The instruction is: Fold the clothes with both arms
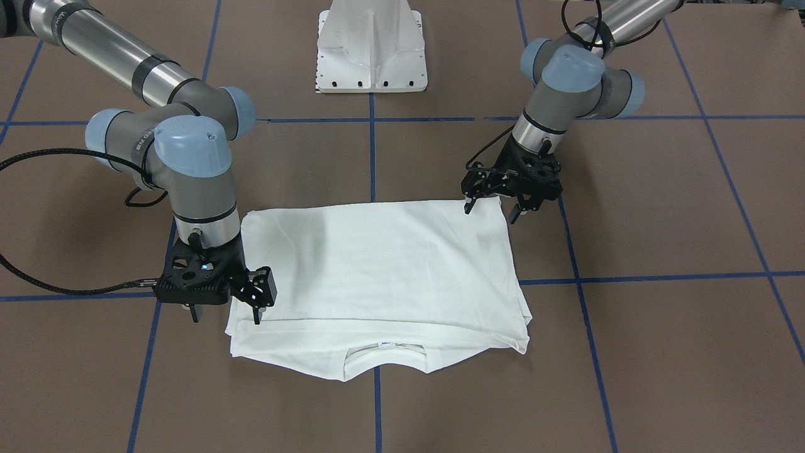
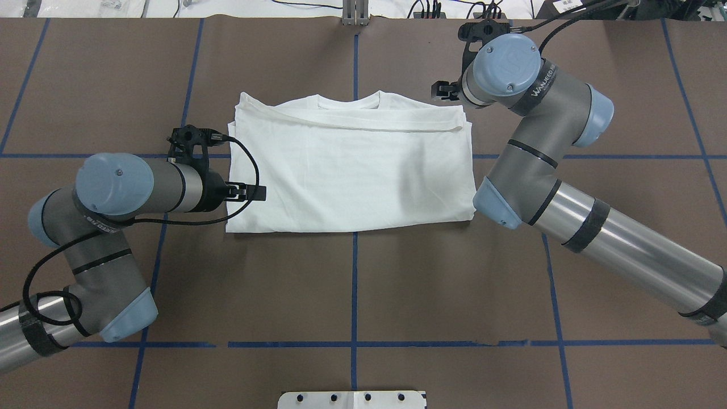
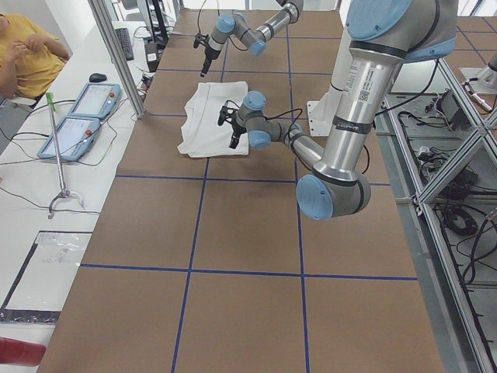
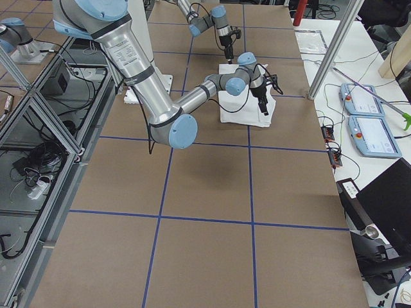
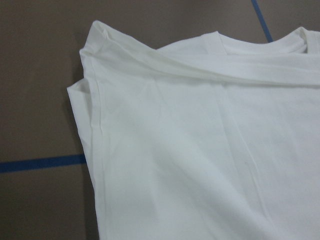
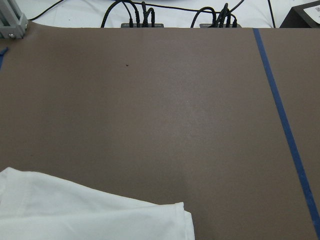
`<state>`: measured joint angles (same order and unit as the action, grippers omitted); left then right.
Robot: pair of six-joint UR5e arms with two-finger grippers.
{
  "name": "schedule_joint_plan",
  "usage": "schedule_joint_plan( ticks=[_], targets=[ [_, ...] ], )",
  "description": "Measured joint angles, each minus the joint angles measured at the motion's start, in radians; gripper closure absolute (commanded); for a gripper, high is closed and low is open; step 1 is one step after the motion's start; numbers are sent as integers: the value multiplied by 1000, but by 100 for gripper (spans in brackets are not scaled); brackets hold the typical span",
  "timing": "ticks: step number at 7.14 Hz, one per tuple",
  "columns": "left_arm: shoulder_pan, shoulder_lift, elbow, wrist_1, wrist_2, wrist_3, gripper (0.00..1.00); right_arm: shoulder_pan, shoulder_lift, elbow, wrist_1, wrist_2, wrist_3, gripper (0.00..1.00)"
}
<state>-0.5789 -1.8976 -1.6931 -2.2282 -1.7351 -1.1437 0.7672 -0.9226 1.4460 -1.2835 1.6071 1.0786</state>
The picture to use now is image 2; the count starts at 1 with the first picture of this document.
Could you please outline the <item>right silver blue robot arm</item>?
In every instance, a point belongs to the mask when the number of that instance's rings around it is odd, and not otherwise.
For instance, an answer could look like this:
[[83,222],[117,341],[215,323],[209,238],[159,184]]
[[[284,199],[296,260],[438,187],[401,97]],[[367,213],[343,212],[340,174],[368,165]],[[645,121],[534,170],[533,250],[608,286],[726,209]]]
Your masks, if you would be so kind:
[[545,59],[519,31],[465,46],[458,81],[438,81],[432,96],[475,108],[501,104],[520,124],[483,179],[473,204],[498,225],[527,224],[641,288],[725,347],[725,267],[628,217],[565,181],[558,165],[571,147],[605,132],[615,105],[594,86]]

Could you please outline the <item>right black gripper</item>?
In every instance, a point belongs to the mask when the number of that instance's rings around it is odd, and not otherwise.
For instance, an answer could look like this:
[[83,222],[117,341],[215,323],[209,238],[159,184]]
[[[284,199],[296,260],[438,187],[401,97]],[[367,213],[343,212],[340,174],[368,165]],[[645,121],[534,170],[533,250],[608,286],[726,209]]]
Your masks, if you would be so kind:
[[463,73],[457,81],[436,81],[432,85],[433,100],[456,102],[470,108],[483,108],[483,101],[469,88],[467,73]]

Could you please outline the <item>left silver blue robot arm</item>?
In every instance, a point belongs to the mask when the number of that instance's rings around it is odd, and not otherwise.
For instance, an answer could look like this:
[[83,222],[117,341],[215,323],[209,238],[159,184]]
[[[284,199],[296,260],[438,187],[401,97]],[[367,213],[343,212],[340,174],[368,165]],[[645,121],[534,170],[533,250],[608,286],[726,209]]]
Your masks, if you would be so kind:
[[146,213],[210,212],[225,201],[265,199],[252,183],[225,181],[203,158],[148,160],[130,153],[89,156],[73,184],[42,197],[28,227],[52,250],[32,268],[21,298],[2,309],[2,374],[52,357],[89,336],[114,343],[158,316],[125,228]]

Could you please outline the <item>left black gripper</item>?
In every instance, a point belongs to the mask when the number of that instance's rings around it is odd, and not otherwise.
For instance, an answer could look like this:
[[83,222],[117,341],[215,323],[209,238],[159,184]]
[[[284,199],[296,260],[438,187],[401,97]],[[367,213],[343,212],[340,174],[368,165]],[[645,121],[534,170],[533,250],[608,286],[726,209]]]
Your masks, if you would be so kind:
[[221,203],[265,201],[267,189],[259,185],[247,183],[225,182],[219,173],[209,170],[203,179],[203,191],[198,202],[199,212],[211,212],[220,207]]

